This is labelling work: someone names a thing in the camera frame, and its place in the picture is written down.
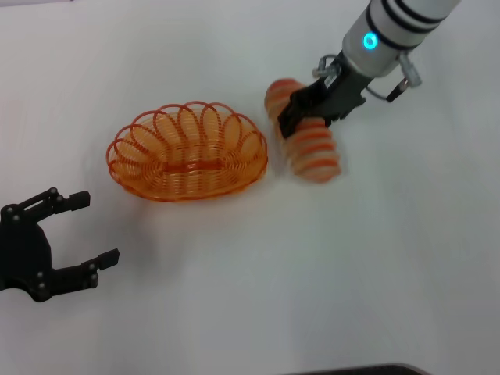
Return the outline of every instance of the orange striped object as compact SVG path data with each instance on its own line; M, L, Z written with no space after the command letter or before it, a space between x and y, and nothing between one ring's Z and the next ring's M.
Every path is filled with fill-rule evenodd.
M266 111L294 173L313 182L328 182L341 174L341 167L337 143L325 121L320 118L304 119L287 140L283 139L280 131L277 118L290 102L290 95L301 88L304 85L291 78L277 80L267 90Z
M232 195L260 180L266 139L245 115L220 103L165 105L138 116L106 153L109 174L152 201Z

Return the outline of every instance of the orange wire basket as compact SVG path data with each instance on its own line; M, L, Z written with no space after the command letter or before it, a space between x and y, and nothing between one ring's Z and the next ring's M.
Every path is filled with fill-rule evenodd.
M179 202L232 195L260 180L267 143L255 124L220 103L142 113L108 147L109 174L142 198Z

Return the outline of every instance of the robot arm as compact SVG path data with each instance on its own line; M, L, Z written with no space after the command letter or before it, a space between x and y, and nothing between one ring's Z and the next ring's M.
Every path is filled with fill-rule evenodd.
M0 210L0 291L18 288L36 302L98 285L98 270L118 263L120 252L111 250L97 258L55 270L52 252L38 222L47 217L77 211L91 204L82 191L64 198L55 187L18 205Z
M450 14L460 0L372 0L352 25L339 55L320 60L314 75L319 80L296 91L280 114L284 138L295 132L305 117L322 117L330 124L343 120L366 100L361 96L370 82L385 77L400 65L405 78L386 98L394 101L421 79L409 53ZM327 59L334 61L327 66Z

